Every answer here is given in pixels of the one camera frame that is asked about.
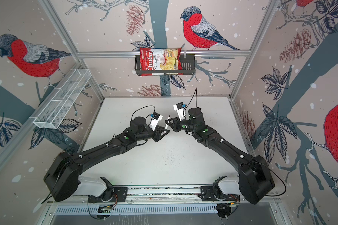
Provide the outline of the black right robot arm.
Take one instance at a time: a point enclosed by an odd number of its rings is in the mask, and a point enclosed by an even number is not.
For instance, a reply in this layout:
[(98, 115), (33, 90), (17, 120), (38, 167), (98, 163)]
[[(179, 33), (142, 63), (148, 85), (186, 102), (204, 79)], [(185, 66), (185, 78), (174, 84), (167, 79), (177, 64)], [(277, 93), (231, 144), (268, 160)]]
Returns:
[(215, 129), (206, 125), (201, 108), (191, 108), (189, 119), (167, 119), (165, 123), (174, 132), (191, 132), (203, 146), (215, 151), (229, 162), (238, 173), (238, 187), (242, 196), (251, 204), (257, 204), (274, 187), (275, 182), (265, 159), (254, 157), (226, 141)]

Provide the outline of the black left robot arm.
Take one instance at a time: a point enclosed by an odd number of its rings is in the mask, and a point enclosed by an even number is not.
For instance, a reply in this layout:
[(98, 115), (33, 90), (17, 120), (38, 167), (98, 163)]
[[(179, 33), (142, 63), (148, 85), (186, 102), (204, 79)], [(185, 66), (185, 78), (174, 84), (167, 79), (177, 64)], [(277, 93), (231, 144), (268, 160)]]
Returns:
[(71, 197), (79, 186), (79, 176), (89, 168), (138, 146), (138, 141), (152, 139), (158, 142), (170, 131), (162, 126), (150, 128), (144, 117), (136, 117), (122, 133), (104, 144), (87, 151), (69, 154), (61, 152), (53, 161), (43, 180), (49, 189), (50, 196), (61, 202)]

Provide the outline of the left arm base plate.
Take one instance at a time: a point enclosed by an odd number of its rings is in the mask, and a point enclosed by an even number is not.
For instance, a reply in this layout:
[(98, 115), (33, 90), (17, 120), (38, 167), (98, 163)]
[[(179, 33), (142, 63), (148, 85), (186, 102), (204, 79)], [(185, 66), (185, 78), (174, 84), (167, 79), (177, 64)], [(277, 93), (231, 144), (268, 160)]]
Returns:
[(121, 203), (126, 201), (127, 187), (107, 188), (99, 197), (88, 196), (89, 203)]

